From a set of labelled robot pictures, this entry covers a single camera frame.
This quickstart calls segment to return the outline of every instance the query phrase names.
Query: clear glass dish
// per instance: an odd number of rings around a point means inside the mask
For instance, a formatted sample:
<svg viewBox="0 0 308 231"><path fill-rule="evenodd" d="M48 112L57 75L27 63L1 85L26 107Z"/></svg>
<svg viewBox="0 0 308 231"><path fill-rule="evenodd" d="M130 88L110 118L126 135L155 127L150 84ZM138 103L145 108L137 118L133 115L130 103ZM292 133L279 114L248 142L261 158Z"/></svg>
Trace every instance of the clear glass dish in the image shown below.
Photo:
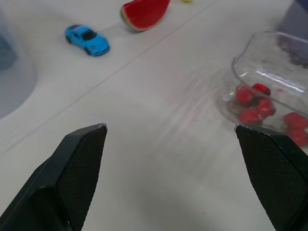
<svg viewBox="0 0 308 231"><path fill-rule="evenodd" d="M218 105L232 122L308 145L308 42L281 32L253 35L224 77Z"/></svg>

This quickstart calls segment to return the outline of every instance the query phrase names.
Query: car wheel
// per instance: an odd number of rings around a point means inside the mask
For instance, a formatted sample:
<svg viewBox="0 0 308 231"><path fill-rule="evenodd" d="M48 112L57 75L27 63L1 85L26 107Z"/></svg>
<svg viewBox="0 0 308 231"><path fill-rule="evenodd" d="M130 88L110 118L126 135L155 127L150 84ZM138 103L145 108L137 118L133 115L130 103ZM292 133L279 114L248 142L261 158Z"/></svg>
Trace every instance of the car wheel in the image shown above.
<svg viewBox="0 0 308 231"><path fill-rule="evenodd" d="M65 38L66 38L66 41L67 41L69 44L71 44L71 43L72 43L72 41L69 39L69 37L68 37L68 36L66 36Z"/></svg>
<svg viewBox="0 0 308 231"><path fill-rule="evenodd" d="M88 48L85 48L85 52L88 54L88 55L91 55L90 51L88 50Z"/></svg>

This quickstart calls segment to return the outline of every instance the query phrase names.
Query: red strawberry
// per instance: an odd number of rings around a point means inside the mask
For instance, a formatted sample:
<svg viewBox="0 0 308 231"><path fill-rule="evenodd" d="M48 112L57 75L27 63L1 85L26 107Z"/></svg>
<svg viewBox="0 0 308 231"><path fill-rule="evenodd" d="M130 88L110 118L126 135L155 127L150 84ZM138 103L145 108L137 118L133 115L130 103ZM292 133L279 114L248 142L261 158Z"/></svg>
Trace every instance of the red strawberry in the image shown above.
<svg viewBox="0 0 308 231"><path fill-rule="evenodd" d="M253 89L258 90L264 94L270 95L270 89L263 84L256 83L255 85L252 86Z"/></svg>
<svg viewBox="0 0 308 231"><path fill-rule="evenodd" d="M263 118L272 116L276 112L271 100L265 98L259 100L257 111Z"/></svg>
<svg viewBox="0 0 308 231"><path fill-rule="evenodd" d="M298 147L303 147L308 144L308 134L302 129L289 130L285 134L290 137Z"/></svg>
<svg viewBox="0 0 308 231"><path fill-rule="evenodd" d="M237 101L245 107L248 107L255 98L254 92L247 86L237 86L235 95Z"/></svg>
<svg viewBox="0 0 308 231"><path fill-rule="evenodd" d="M304 129L308 127L308 119L299 115L296 112L291 112L284 116L283 118L289 129Z"/></svg>
<svg viewBox="0 0 308 231"><path fill-rule="evenodd" d="M243 124L261 124L262 119L255 108L244 109L240 112L240 122Z"/></svg>

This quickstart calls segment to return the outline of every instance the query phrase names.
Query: purple object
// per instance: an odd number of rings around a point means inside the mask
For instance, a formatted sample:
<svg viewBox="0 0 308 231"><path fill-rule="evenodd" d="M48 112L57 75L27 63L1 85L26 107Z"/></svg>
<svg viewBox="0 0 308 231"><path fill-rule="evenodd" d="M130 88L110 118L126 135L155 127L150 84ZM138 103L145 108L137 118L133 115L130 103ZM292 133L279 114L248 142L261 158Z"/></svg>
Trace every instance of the purple object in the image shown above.
<svg viewBox="0 0 308 231"><path fill-rule="evenodd" d="M295 0L287 11L279 31L308 40L308 0ZM282 49L290 54L291 62L308 66L308 46L297 40L279 41Z"/></svg>

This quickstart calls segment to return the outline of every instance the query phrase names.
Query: toy watermelon slice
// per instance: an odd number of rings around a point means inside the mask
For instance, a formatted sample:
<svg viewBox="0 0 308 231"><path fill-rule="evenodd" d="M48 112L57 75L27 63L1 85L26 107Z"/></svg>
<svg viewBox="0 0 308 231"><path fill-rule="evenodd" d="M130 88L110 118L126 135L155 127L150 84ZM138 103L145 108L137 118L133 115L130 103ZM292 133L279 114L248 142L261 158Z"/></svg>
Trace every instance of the toy watermelon slice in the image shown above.
<svg viewBox="0 0 308 231"><path fill-rule="evenodd" d="M154 27L164 16L170 0L134 0L121 7L123 21L136 31Z"/></svg>

